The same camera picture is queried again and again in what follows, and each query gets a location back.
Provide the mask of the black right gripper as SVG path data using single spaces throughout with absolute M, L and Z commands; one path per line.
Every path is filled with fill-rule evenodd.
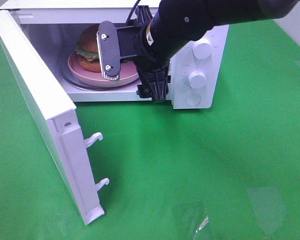
M 159 59 L 146 40 L 146 31 L 150 20 L 140 25 L 116 28 L 110 21 L 99 24 L 96 34 L 99 63 L 104 79 L 118 81 L 120 78 L 120 59 L 133 61 L 141 84 L 136 94 L 142 98 L 151 98 L 153 102 L 162 102 L 169 93 L 168 83 L 170 60 Z

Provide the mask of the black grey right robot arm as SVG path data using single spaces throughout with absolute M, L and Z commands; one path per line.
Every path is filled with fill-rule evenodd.
M 156 14 L 135 3 L 125 25 L 99 24 L 96 33 L 102 76 L 116 81 L 121 63 L 132 61 L 140 78 L 137 95 L 155 102 L 169 92 L 169 63 L 183 46 L 199 40 L 215 26 L 285 17 L 294 0 L 162 0 Z

